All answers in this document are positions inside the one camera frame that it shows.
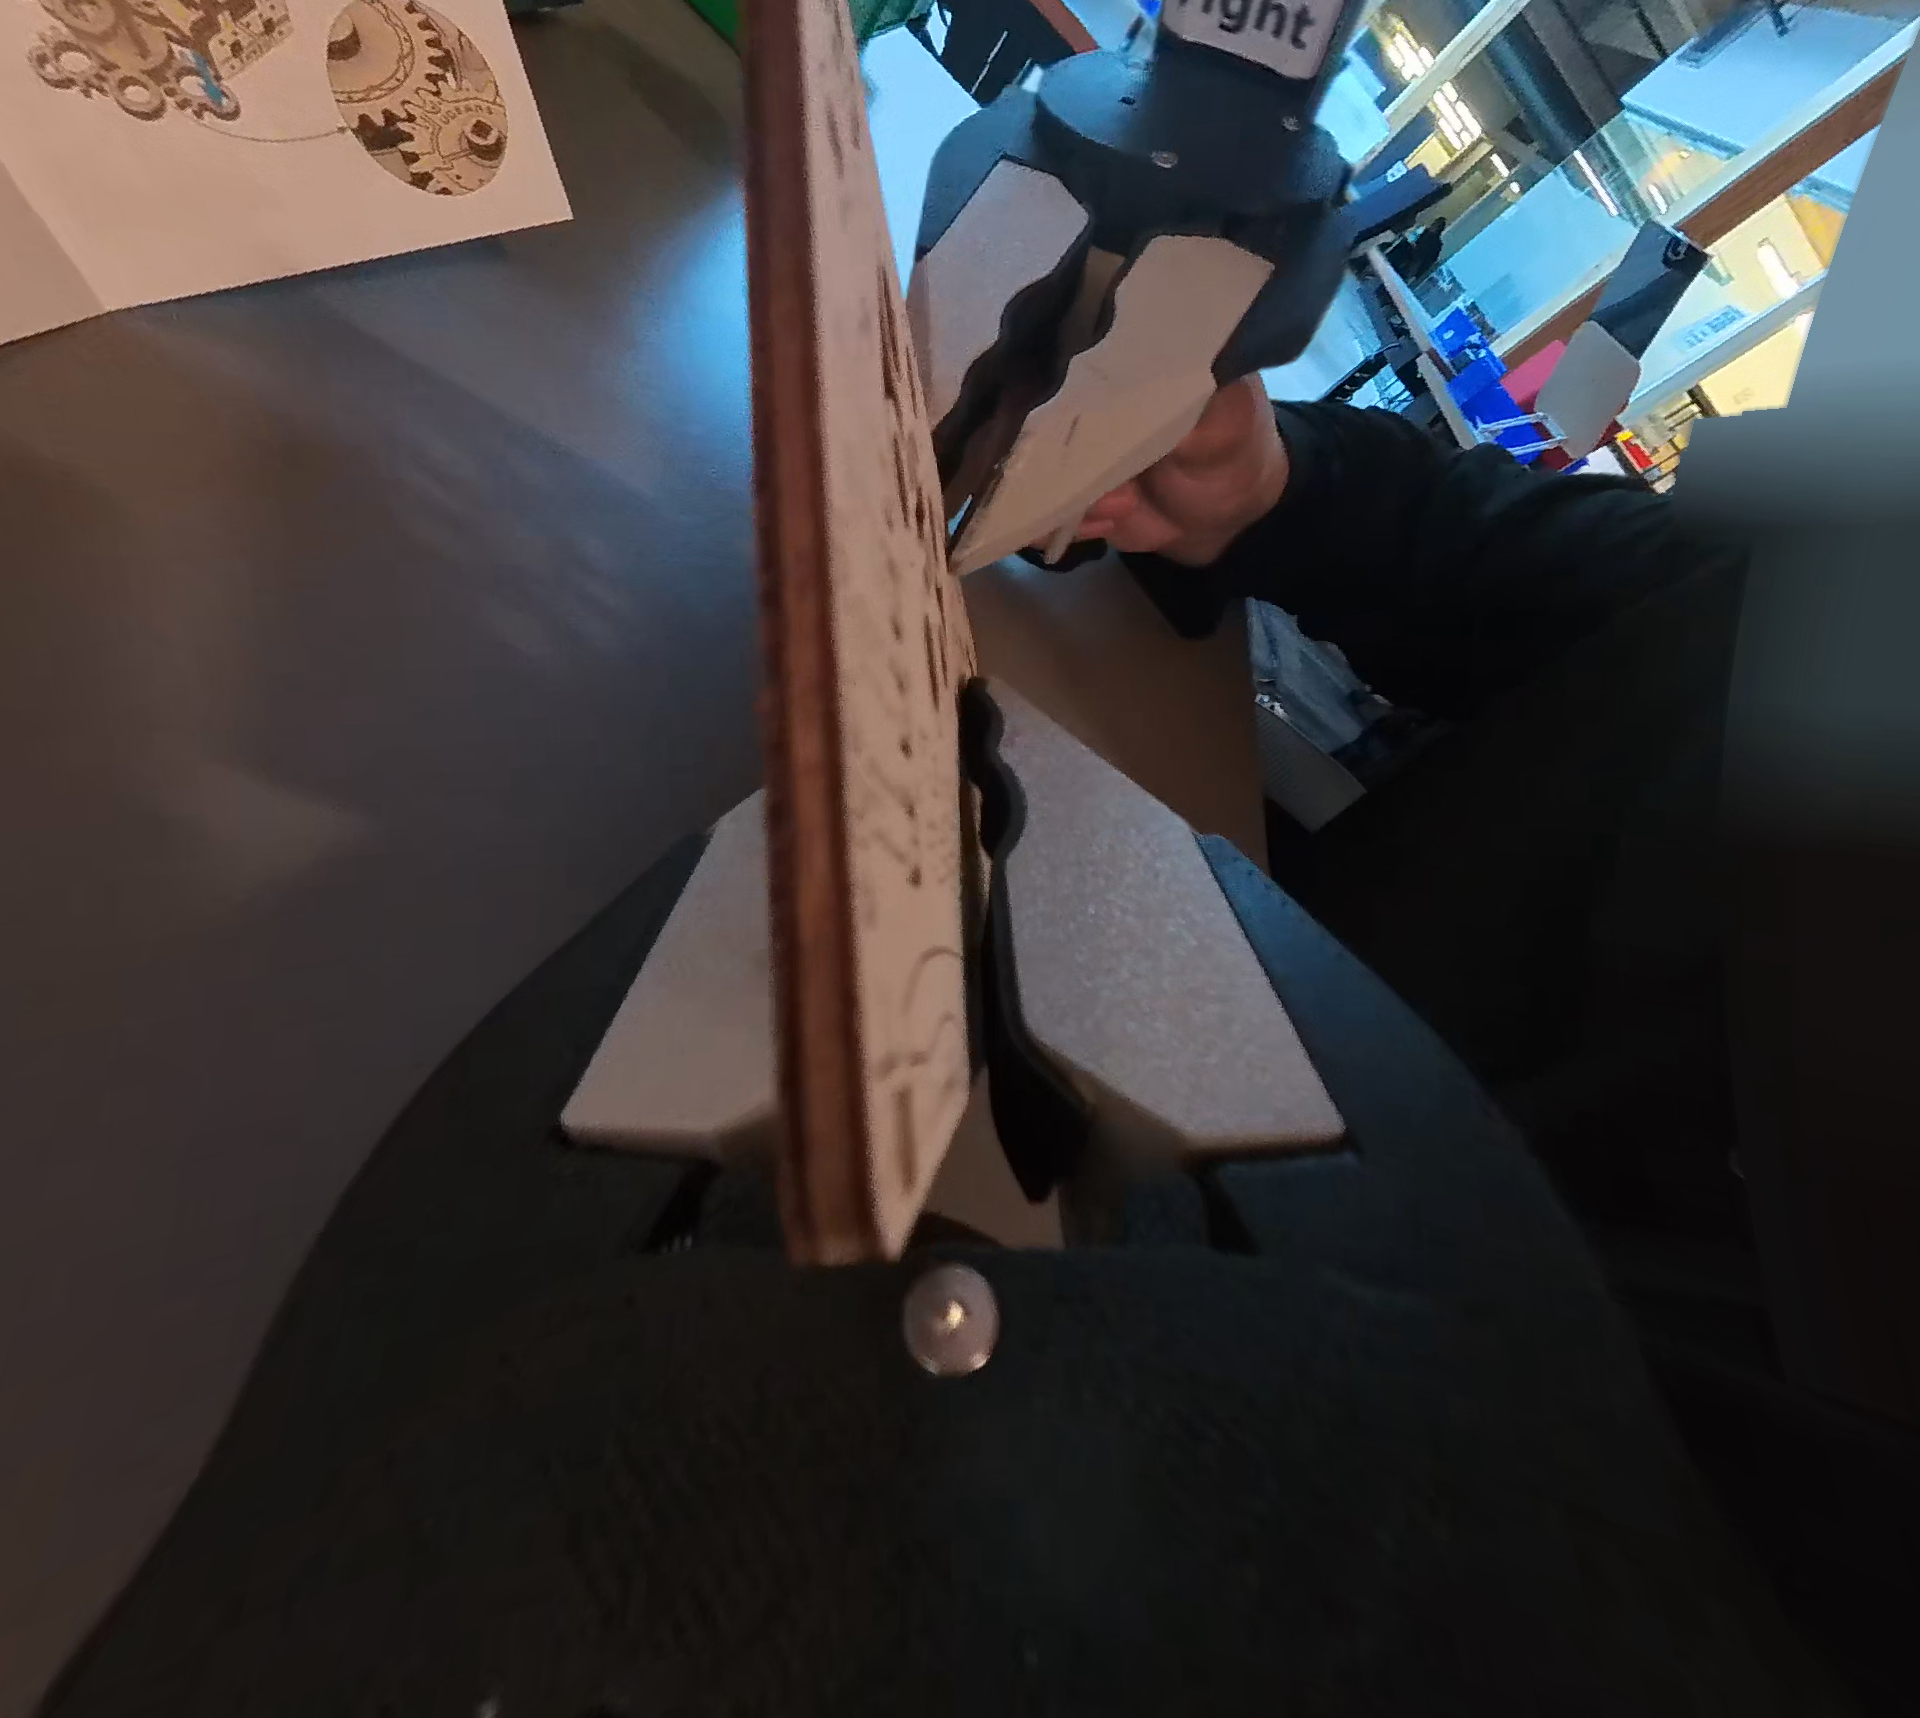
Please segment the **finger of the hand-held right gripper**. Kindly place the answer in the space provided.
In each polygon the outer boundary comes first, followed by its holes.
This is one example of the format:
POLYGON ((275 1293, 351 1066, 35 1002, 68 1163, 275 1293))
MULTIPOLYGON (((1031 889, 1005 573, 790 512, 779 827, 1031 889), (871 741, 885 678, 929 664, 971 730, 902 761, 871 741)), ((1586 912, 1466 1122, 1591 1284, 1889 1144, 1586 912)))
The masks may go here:
POLYGON ((1088 509, 1173 452, 1216 390, 1215 363, 1275 266, 1234 242, 1156 236, 1122 266, 1107 328, 1026 409, 956 532, 972 575, 1068 546, 1088 509))
POLYGON ((1013 157, 908 276, 915 409, 951 519, 1077 519, 1096 466, 1068 445, 1112 394, 1118 266, 1052 174, 1013 157))

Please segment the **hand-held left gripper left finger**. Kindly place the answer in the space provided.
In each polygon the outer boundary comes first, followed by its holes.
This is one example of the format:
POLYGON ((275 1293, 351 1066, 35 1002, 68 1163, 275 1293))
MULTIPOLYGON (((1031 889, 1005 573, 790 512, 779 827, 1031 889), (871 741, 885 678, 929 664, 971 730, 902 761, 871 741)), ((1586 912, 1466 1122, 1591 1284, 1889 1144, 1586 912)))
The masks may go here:
POLYGON ((709 831, 558 1124, 582 1148, 774 1162, 777 1028, 761 793, 709 831))

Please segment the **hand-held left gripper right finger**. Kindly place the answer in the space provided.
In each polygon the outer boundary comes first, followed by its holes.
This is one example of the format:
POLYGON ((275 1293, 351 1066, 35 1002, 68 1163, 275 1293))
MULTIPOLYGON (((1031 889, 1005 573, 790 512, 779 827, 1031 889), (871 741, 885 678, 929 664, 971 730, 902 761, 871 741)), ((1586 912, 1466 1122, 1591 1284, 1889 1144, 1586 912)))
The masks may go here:
POLYGON ((1333 1102, 1200 833, 1021 693, 959 705, 989 865, 989 1109, 1031 1204, 1096 1177, 1341 1149, 1333 1102))

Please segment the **laser-cut wooden parts sheet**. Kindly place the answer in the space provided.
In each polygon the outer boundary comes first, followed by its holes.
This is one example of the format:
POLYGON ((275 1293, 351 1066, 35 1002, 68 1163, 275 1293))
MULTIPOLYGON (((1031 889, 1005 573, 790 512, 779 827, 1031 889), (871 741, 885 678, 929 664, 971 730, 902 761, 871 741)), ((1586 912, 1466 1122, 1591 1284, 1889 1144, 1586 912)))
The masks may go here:
POLYGON ((897 1260, 969 1107, 976 673, 850 0, 739 0, 781 1223, 897 1260))

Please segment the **person's right forearm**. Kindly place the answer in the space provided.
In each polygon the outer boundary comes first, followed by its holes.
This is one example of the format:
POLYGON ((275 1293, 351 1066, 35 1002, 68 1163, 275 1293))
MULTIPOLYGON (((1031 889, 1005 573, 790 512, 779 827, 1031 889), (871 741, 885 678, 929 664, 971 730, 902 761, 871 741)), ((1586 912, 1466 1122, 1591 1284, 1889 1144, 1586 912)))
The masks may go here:
POLYGON ((1350 403, 1280 403, 1277 430, 1285 488, 1208 565, 1132 559, 1184 627, 1260 601, 1376 696, 1462 721, 1605 635, 1739 621, 1748 555, 1677 496, 1350 403))

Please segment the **person's right hand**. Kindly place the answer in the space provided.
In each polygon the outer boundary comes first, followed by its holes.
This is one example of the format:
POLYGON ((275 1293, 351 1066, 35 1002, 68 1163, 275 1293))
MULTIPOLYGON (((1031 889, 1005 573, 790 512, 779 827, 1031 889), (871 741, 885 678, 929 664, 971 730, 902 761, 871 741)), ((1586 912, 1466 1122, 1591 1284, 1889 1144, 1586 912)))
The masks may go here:
POLYGON ((1219 385, 1165 457, 1094 500, 1072 541, 1202 569, 1278 506, 1289 479, 1278 412, 1255 373, 1219 385))

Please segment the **blue storage crates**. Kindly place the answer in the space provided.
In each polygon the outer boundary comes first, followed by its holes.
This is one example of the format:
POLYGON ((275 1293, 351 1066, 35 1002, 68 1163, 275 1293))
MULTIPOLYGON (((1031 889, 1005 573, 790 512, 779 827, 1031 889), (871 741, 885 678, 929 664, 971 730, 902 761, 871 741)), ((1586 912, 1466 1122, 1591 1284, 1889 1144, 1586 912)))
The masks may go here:
POLYGON ((1534 357, 1510 366, 1466 305, 1452 305, 1430 328, 1428 346, 1417 346, 1403 367, 1410 390, 1408 412, 1461 450, 1497 445, 1529 463, 1561 441, 1539 416, 1539 399, 1566 346, 1548 344, 1534 357))

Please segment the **black and beige panel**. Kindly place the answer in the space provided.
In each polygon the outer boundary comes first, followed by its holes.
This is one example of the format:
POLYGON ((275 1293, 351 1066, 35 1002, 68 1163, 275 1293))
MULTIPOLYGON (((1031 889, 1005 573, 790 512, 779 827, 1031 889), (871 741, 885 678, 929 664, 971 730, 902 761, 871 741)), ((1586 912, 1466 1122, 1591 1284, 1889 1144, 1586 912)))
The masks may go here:
POLYGON ((1688 233, 1658 220, 1641 227, 1534 397, 1551 450, 1580 461, 1615 432, 1648 351, 1709 261, 1688 233))

